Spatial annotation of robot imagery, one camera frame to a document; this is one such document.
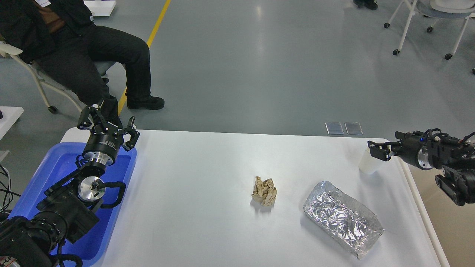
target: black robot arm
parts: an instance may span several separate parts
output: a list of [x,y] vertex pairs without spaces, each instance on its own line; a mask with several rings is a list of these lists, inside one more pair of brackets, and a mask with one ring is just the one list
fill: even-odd
[[436,184],[455,204],[475,203],[475,147],[469,140],[451,137],[440,129],[425,132],[395,132],[396,142],[368,141],[372,157],[388,161],[398,156],[407,164],[422,170],[441,169]]
[[[135,130],[134,117],[124,129],[107,122],[100,112],[100,105],[83,109],[77,127],[91,132],[84,148],[78,168],[48,188],[46,197],[37,205],[39,213],[31,220],[15,216],[0,222],[0,258],[13,260],[12,266],[56,267],[62,261],[76,262],[82,266],[80,257],[61,254],[65,239],[75,243],[84,236],[99,218],[99,208],[111,209],[122,201],[125,184],[123,182],[103,182],[100,177],[106,166],[117,159],[120,147],[132,149],[139,137]],[[124,135],[130,140],[124,142]],[[106,188],[119,187],[117,200],[104,204],[102,197]],[[54,248],[58,254],[52,255]]]

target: yellow floor line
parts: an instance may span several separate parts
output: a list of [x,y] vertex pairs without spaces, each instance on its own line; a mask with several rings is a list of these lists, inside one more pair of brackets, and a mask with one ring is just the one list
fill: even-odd
[[[163,6],[163,9],[161,10],[160,15],[158,16],[157,22],[155,23],[155,26],[153,26],[152,33],[150,34],[150,37],[147,41],[148,47],[152,46],[152,42],[155,39],[155,35],[157,35],[157,31],[158,31],[158,28],[160,27],[160,24],[162,23],[161,21],[163,20],[163,17],[165,17],[165,13],[167,12],[168,6],[170,5],[170,1],[171,0],[167,0],[165,2],[165,5]],[[117,113],[119,115],[122,112],[122,108],[125,104],[125,101],[127,100],[127,98],[125,97],[125,92],[126,91],[127,91],[127,88],[125,88],[125,90],[123,91],[122,96],[119,100],[119,106],[117,108]]]

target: chair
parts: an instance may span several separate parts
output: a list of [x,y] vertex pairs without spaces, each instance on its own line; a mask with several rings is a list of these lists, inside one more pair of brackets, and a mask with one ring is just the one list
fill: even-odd
[[[23,52],[21,49],[11,46],[9,44],[0,42],[0,52],[4,52],[10,55],[15,61],[17,61],[26,70],[28,70],[28,72],[30,72],[31,76],[33,77],[33,80],[35,81],[36,86],[38,87],[39,93],[41,94],[41,97],[43,98],[43,101],[45,102],[46,107],[51,113],[56,114],[57,108],[49,103],[48,98],[46,97],[45,91],[43,89],[43,86],[46,86],[52,89],[53,91],[67,97],[69,100],[71,100],[71,102],[79,110],[79,112],[82,111],[82,107],[80,106],[80,103],[77,100],[75,100],[70,94],[65,92],[66,90],[69,90],[69,89],[67,89],[60,83],[53,80],[50,76],[48,76],[45,73],[45,71],[42,70],[41,67],[37,63],[33,62],[33,64],[29,65],[23,62],[23,60],[21,60],[18,57],[18,55]],[[115,61],[94,62],[94,65],[99,71],[99,73],[101,74],[101,76],[104,76],[105,72],[114,64],[115,64]]]
[[[401,5],[405,3],[409,8],[409,16],[406,21],[406,26],[404,32],[402,33],[401,42],[399,43],[399,48],[392,51],[392,54],[397,56],[402,50],[402,45],[404,44],[404,39],[408,32],[409,24],[411,18],[415,15],[416,12],[423,14],[425,17],[437,18],[437,19],[464,19],[462,25],[462,30],[458,36],[457,42],[455,43],[452,52],[445,55],[445,59],[449,60],[457,51],[462,35],[464,34],[465,28],[467,26],[470,15],[475,10],[475,0],[430,0],[429,3],[424,2],[423,0],[414,0],[414,2],[409,3],[408,0],[402,0],[401,3],[396,8],[396,11],[392,14],[391,18],[387,23],[384,23],[384,28],[389,28],[392,20],[396,16],[396,13],[399,11]],[[427,28],[427,32],[432,32],[434,30],[434,25],[437,20]]]

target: caster wheel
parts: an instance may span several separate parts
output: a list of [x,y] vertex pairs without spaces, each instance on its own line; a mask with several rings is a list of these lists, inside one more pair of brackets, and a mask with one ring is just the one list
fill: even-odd
[[58,109],[57,109],[55,106],[53,106],[53,105],[52,105],[52,106],[49,106],[49,107],[48,107],[48,110],[49,110],[51,113],[53,113],[53,114],[58,113]]

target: blue plastic tray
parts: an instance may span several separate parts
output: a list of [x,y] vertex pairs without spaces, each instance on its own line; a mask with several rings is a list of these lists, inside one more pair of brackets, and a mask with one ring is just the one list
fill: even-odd
[[[76,157],[82,154],[85,146],[85,143],[59,143],[53,146],[15,205],[10,218],[13,216],[33,218],[39,212],[36,205],[46,197],[44,191],[76,169]],[[135,148],[128,152],[121,148],[115,164],[106,168],[101,179],[104,182],[122,181],[128,185],[135,166],[136,155]],[[106,189],[103,196],[104,203],[114,202],[118,191],[118,188]],[[121,206],[120,204],[113,209],[99,209],[96,215],[100,221],[76,243],[71,244],[66,241],[62,253],[80,256],[83,260],[83,267],[89,267],[97,262],[109,244]],[[74,267],[75,263],[65,261],[65,265]]]

